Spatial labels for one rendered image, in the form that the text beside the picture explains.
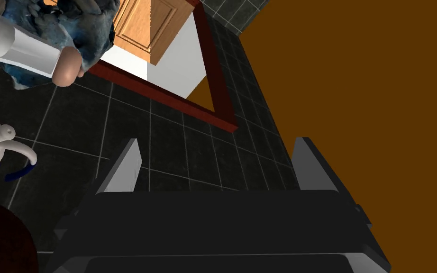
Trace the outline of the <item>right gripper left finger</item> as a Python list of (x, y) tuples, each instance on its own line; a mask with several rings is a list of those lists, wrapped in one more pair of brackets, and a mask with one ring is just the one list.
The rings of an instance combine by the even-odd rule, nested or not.
[(132, 192), (141, 166), (142, 156), (137, 140), (123, 140), (89, 187), (88, 194)]

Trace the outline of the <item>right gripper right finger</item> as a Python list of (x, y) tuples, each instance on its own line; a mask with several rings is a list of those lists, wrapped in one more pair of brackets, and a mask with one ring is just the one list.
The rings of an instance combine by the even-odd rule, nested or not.
[(296, 138), (291, 162), (301, 190), (332, 190), (352, 198), (311, 138)]

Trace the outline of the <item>light wooden cabinet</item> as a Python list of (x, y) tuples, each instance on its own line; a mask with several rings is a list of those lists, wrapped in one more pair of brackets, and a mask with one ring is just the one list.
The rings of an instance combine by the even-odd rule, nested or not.
[(157, 65), (195, 6), (192, 0), (120, 0), (114, 44)]

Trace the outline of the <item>blue grey crumpled lump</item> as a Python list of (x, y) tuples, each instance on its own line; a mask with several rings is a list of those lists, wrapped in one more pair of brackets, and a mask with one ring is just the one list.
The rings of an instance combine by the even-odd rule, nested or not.
[(114, 45), (119, 0), (7, 0), (3, 17), (53, 46), (75, 47), (83, 76)]

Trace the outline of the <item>white cylinder with tan end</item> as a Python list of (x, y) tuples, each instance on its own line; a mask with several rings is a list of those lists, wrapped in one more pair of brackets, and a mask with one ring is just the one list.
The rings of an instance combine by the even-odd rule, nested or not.
[(68, 87), (82, 75), (82, 57), (71, 46), (57, 48), (0, 16), (0, 63), (51, 78)]

